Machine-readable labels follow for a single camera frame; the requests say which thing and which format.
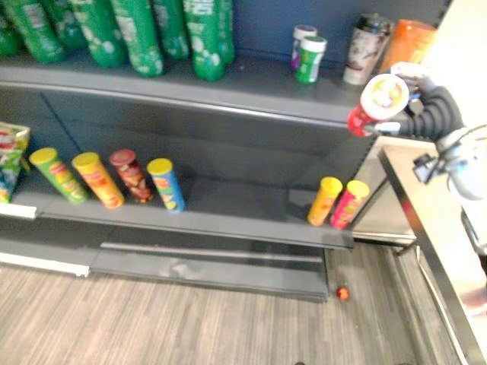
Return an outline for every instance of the wooden floor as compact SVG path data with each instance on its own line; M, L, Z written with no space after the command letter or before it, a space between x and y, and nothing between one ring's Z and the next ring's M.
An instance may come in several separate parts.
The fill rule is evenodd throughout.
M351 299L327 303L3 265L0 364L457 364L414 258L401 260L376 246L331 252L330 287Z

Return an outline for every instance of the orange pringles can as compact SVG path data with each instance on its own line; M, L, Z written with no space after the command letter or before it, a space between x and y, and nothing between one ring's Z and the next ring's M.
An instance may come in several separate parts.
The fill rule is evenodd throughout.
M311 205L310 213L307 215L307 221L314 226L323 225L342 189L343 185L337 178L323 177L320 182L320 190L318 190L317 197Z
M100 156L94 152L85 152L76 156L72 165L106 208L118 208L123 204L125 199L105 170Z
M329 224L337 230L345 229L369 193L370 189L365 182L359 180L350 181L329 220Z

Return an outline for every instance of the white can lid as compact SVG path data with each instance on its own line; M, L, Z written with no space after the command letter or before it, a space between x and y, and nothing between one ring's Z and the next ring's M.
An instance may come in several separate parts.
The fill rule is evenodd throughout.
M321 36L306 36L301 40L301 48L310 52L322 53L326 49L326 40Z
M318 35L318 29L310 25L300 24L294 27L293 37L297 40L302 40L306 36Z
M408 101L406 82L391 74L372 78L360 96L362 109L376 120L392 118L406 107Z

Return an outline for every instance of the yellow lid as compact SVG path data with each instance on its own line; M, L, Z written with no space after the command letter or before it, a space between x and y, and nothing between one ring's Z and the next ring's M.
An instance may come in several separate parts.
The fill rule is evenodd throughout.
M84 152L73 158L72 164L76 170L92 167L100 161L100 157L94 152Z
M43 163L54 160L58 155L58 151L52 147L41 148L35 151L29 157L29 161L33 165L42 165Z
M342 189L343 184L340 180L335 177L327 176L321 179L320 183L321 189L325 190L329 194L338 195Z
M360 180L352 180L349 182L347 184L347 190L350 192L350 194L359 198L365 198L371 192L367 184Z
M167 158L156 158L147 165L147 171L151 175L164 175L165 173L169 173L172 169L173 163Z

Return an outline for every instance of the blue pringles can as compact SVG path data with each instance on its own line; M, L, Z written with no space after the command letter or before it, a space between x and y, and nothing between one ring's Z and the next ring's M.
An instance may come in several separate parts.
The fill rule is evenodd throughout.
M154 180L155 187L164 202L167 210L171 213L179 213L186 206L183 194L177 183L173 163L167 158L156 158L147 165L147 171Z

